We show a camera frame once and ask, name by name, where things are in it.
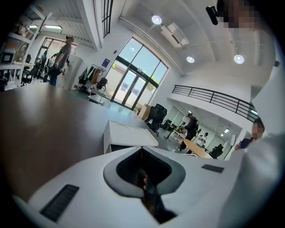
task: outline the blue sign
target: blue sign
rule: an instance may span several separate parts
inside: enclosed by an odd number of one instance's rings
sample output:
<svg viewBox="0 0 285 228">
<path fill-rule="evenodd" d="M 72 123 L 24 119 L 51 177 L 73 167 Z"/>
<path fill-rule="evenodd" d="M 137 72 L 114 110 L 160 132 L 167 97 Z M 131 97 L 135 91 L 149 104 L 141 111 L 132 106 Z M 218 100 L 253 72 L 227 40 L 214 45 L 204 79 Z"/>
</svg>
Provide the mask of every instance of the blue sign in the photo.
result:
<svg viewBox="0 0 285 228">
<path fill-rule="evenodd" d="M 109 64 L 110 60 L 109 59 L 105 59 L 104 62 L 102 63 L 102 66 L 107 67 L 107 65 Z"/>
</svg>

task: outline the air conditioner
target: air conditioner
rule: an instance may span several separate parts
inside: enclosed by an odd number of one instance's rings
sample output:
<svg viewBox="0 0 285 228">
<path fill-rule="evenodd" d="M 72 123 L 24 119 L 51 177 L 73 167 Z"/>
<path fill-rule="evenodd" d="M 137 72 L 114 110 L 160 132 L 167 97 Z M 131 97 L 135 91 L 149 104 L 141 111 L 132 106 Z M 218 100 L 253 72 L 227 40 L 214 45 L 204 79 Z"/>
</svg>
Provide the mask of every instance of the air conditioner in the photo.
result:
<svg viewBox="0 0 285 228">
<path fill-rule="evenodd" d="M 161 34 L 168 39 L 168 41 L 175 48 L 181 48 L 184 45 L 189 44 L 182 30 L 177 26 L 177 24 L 172 23 L 167 28 L 165 26 L 161 27 Z"/>
</svg>

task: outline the ceiling light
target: ceiling light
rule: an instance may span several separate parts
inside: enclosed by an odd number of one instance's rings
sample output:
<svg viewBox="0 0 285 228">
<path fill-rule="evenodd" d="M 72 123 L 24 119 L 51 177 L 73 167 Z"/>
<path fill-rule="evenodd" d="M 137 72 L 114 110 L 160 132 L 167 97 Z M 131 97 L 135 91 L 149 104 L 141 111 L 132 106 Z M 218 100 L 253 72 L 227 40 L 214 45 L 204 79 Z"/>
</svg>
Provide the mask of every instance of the ceiling light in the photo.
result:
<svg viewBox="0 0 285 228">
<path fill-rule="evenodd" d="M 62 29 L 61 26 L 56 26 L 56 25 L 45 25 L 47 29 Z"/>
<path fill-rule="evenodd" d="M 190 62 L 190 63 L 193 63 L 193 62 L 195 62 L 195 59 L 193 57 L 191 57 L 191 56 L 188 56 L 187 57 L 187 61 Z"/>
<path fill-rule="evenodd" d="M 151 20 L 154 24 L 161 24 L 162 23 L 161 17 L 157 16 L 157 15 L 154 15 Z"/>
<path fill-rule="evenodd" d="M 241 55 L 235 55 L 233 59 L 237 64 L 243 64 L 244 63 L 244 58 Z"/>
</svg>

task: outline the gray shirt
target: gray shirt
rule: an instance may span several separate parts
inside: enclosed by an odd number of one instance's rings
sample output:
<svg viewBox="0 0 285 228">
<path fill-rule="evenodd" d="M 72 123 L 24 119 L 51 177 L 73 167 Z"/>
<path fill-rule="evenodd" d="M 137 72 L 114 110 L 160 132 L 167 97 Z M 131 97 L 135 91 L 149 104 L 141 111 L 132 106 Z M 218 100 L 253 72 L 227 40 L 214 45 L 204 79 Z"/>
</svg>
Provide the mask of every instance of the gray shirt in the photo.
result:
<svg viewBox="0 0 285 228">
<path fill-rule="evenodd" d="M 71 45 L 65 44 L 59 53 L 57 53 L 57 57 L 55 58 L 54 63 L 57 62 L 58 58 L 60 57 L 61 54 L 64 54 L 64 56 L 62 57 L 62 59 L 58 62 L 58 66 L 59 67 L 63 67 L 65 61 L 68 59 L 69 55 L 71 53 Z"/>
</svg>

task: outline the shelf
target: shelf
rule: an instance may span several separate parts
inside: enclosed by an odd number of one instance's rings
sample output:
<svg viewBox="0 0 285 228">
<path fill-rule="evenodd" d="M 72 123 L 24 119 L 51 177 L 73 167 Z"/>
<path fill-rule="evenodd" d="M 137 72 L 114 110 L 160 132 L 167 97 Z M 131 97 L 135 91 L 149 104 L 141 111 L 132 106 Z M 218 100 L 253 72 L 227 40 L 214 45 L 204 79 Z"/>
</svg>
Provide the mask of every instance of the shelf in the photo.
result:
<svg viewBox="0 0 285 228">
<path fill-rule="evenodd" d="M 26 43 L 31 43 L 32 41 L 25 38 L 25 37 L 22 37 L 20 35 L 17 35 L 15 33 L 8 33 L 8 37 L 11 37 L 11 38 L 14 38 L 14 39 L 17 39 L 17 40 L 20 40 L 20 41 L 23 41 L 23 42 L 26 42 Z"/>
<path fill-rule="evenodd" d="M 0 64 L 0 70 L 2 69 L 21 69 L 22 65 L 16 64 Z"/>
</svg>

